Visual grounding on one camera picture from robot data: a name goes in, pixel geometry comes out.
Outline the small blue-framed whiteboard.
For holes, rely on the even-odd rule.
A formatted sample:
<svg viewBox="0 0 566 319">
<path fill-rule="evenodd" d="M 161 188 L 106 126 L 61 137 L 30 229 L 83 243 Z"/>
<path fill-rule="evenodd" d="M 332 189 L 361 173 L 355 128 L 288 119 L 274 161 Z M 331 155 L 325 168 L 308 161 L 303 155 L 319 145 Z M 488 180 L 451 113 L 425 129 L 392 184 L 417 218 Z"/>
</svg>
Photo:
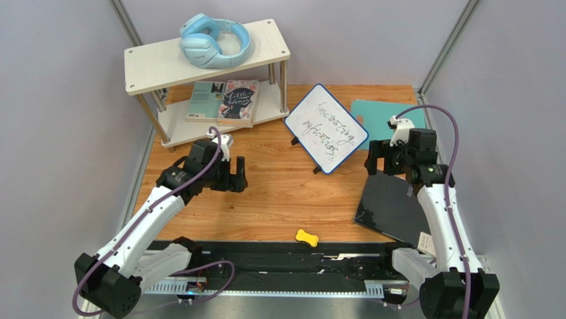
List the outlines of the small blue-framed whiteboard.
<svg viewBox="0 0 566 319">
<path fill-rule="evenodd" d="M 323 84 L 310 89 L 284 123 L 324 174 L 333 173 L 369 137 Z"/>
</svg>

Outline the yellow bone-shaped eraser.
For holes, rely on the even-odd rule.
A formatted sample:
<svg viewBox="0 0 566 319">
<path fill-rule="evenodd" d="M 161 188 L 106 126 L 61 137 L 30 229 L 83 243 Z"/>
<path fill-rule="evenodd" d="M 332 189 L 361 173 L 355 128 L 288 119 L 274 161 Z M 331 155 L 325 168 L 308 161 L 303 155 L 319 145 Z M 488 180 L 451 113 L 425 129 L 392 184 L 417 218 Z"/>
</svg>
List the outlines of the yellow bone-shaped eraser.
<svg viewBox="0 0 566 319">
<path fill-rule="evenodd" d="M 320 238 L 317 235 L 313 235 L 311 233 L 306 232 L 303 229 L 298 229 L 297 233 L 295 235 L 295 240 L 300 242 L 300 243 L 305 243 L 307 245 L 309 245 L 310 247 L 317 247 Z"/>
</svg>

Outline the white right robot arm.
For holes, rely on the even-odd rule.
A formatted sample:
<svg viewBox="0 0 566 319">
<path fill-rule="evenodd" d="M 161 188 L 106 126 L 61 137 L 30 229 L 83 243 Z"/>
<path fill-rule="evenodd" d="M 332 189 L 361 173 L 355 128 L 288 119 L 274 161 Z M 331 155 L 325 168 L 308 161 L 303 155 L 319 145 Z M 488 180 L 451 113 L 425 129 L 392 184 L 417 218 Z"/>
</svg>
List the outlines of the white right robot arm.
<svg viewBox="0 0 566 319">
<path fill-rule="evenodd" d="M 484 270 L 467 238 L 451 168 L 437 162 L 436 132 L 411 128 L 390 140 L 370 141 L 365 161 L 369 175 L 377 173 L 380 158 L 384 174 L 405 174 L 430 229 L 435 265 L 411 249 L 396 249 L 392 256 L 393 268 L 418 289 L 424 316 L 485 318 L 500 283 Z"/>
</svg>

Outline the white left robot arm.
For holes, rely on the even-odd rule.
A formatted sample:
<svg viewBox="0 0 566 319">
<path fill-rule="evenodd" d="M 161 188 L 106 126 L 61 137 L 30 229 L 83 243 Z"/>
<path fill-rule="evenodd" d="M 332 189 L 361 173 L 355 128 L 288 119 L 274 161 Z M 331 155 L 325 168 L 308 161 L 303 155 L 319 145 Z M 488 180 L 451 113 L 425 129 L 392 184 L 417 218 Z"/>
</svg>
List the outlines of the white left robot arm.
<svg viewBox="0 0 566 319">
<path fill-rule="evenodd" d="M 247 188 L 244 157 L 237 157 L 236 173 L 231 173 L 232 144 L 231 135 L 214 133 L 194 142 L 187 156 L 162 171 L 142 208 L 109 243 L 93 255 L 83 253 L 77 258 L 72 297 L 77 314 L 91 316 L 78 306 L 82 297 L 98 307 L 95 315 L 106 312 L 124 318 L 153 285 L 169 276 L 207 268 L 202 247 L 186 237 L 150 257 L 143 254 L 166 224 L 204 189 L 241 193 Z"/>
</svg>

